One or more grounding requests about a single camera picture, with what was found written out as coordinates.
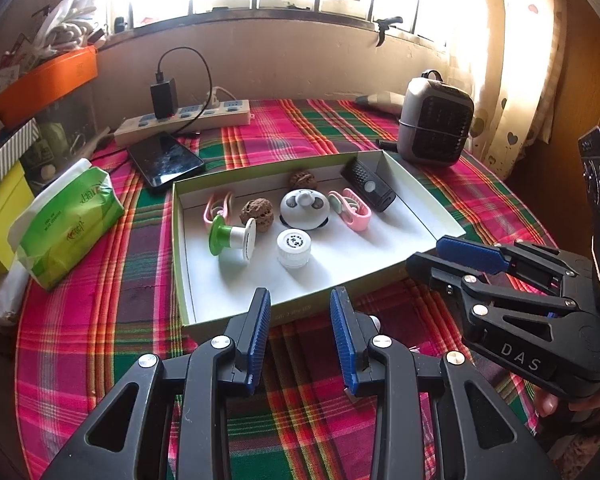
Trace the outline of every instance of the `plaid tablecloth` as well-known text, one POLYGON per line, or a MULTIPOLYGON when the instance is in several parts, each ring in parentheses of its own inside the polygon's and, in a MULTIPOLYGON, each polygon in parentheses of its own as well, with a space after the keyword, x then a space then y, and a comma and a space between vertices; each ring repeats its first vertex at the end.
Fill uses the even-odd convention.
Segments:
MULTIPOLYGON (((252 102, 251 110, 250 126, 206 131, 184 143, 209 170, 218 170, 372 150, 378 137, 397 134, 394 118, 363 112, 351 102, 261 101, 252 102)), ((181 336, 172 289, 170 196, 148 194, 126 152, 95 164, 112 171, 125 214, 52 293, 29 287, 20 321, 16 411, 33 480, 140 354, 170 358, 195 347, 181 336)), ((416 176, 470 240, 553 244, 523 203, 471 155, 451 168, 421 168, 416 176)), ((355 303, 408 346, 436 355, 463 351, 534 430, 528 385, 470 354, 439 295, 405 280, 355 303)), ((275 327, 256 395, 229 406, 234 480, 366 478, 374 412, 373 399, 351 404, 343 393, 327 314, 275 327)), ((428 416, 424 427, 431 475, 428 416)), ((173 430, 172 459, 175 436, 173 430)))

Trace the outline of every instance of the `phone charger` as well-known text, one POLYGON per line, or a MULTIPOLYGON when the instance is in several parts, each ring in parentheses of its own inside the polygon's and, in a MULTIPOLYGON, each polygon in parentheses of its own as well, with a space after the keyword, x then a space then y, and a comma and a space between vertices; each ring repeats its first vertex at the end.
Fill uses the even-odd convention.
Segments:
POLYGON ((154 102, 156 119, 166 119, 178 110, 178 95, 174 78, 151 85, 151 101, 154 102))

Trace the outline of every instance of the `walnut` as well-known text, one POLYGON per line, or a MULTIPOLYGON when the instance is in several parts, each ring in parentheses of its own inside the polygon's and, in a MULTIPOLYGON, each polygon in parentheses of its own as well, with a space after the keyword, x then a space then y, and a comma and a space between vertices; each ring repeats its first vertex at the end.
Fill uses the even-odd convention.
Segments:
POLYGON ((291 175, 289 180, 291 189, 316 189, 318 183, 311 171, 301 170, 291 175))
POLYGON ((266 198, 249 200, 240 211, 240 221, 246 225, 249 218, 255 219, 257 232, 267 232, 273 224, 273 205, 266 198))

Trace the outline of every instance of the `cardboard box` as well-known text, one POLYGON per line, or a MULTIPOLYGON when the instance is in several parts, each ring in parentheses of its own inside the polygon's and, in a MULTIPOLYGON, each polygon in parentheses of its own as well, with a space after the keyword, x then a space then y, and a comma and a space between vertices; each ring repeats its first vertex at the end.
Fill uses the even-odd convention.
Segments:
POLYGON ((311 316, 329 305, 336 285, 352 297, 371 292, 406 277, 404 261, 416 251, 433 250, 443 235, 461 236, 464 230, 411 174, 385 152, 356 152, 286 160, 203 174, 173 186, 173 265, 176 296, 183 330, 202 341, 222 333, 229 318, 246 312, 253 291, 265 286, 271 293, 271 325, 311 316), (278 219, 288 181, 298 170, 311 170, 318 190, 341 190, 344 165, 359 158, 396 192, 383 213, 373 213, 369 228, 356 233, 331 211, 325 227, 309 231, 312 256, 302 269, 288 270, 276 259, 276 239, 286 229, 278 219), (202 211, 213 193, 232 191, 231 225, 240 225, 242 205, 268 198, 274 206, 271 229, 256 236, 250 263, 240 251, 212 256, 202 211))
POLYGON ((13 251, 7 243, 9 228, 32 201, 33 193, 22 165, 16 162, 0 183, 0 274, 7 272, 13 261, 13 251))
POLYGON ((37 138, 38 126, 32 120, 0 148, 0 274, 8 272, 13 261, 7 242, 9 228, 33 200, 18 160, 37 138))

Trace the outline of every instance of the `power strip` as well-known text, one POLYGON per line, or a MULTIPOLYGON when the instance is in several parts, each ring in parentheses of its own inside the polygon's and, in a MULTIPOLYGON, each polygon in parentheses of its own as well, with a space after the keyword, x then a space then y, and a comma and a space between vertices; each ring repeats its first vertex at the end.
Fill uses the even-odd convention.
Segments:
MULTIPOLYGON (((161 132, 173 133, 195 117, 200 108, 202 108, 202 105, 178 108, 174 115, 166 119, 156 119, 154 114, 127 119, 120 124, 120 127, 114 133, 116 144, 120 148, 126 148, 161 132)), ((185 128, 182 133, 222 128, 224 126, 245 126, 250 123, 251 110, 247 100, 222 101, 218 108, 210 108, 202 112, 202 115, 191 126, 185 128)))

